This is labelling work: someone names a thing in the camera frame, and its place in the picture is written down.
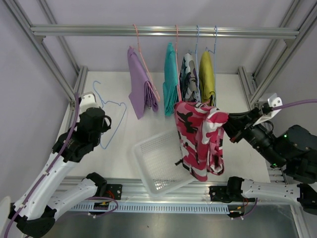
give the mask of white plastic basket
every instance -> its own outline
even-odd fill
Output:
[[[133,147],[133,155],[142,182],[149,195],[164,195],[194,181],[195,178],[180,164],[182,154],[176,130],[168,131]]]

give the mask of pink camouflage cloth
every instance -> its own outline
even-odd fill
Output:
[[[202,103],[178,102],[174,114],[183,156],[175,164],[182,163],[199,181],[207,181],[208,172],[221,175],[222,125],[228,121],[228,113]]]

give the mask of folded garment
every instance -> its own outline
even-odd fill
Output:
[[[211,63],[210,54],[205,51],[202,55],[199,65],[199,89],[202,95],[202,103],[211,100],[210,105],[214,106],[215,88],[214,88],[214,73]]]
[[[178,72],[176,67],[176,53],[172,43],[169,43],[166,49],[165,64],[164,64],[164,110],[165,116],[170,116],[174,113],[174,104],[177,102],[177,85]]]
[[[183,58],[183,63],[179,74],[179,81],[182,101],[200,102],[200,93],[197,86],[198,80],[194,58],[190,53],[187,53]]]
[[[182,151],[182,159],[176,165],[182,163],[199,181],[207,181],[208,172],[221,175],[222,125],[228,121],[228,113],[202,103],[178,102],[175,121]]]
[[[157,100],[153,93],[152,85],[145,72],[139,57],[130,46],[128,50],[128,64],[131,76],[131,89],[129,95],[135,115],[138,119],[144,115],[144,107],[152,107],[154,112],[159,109]]]

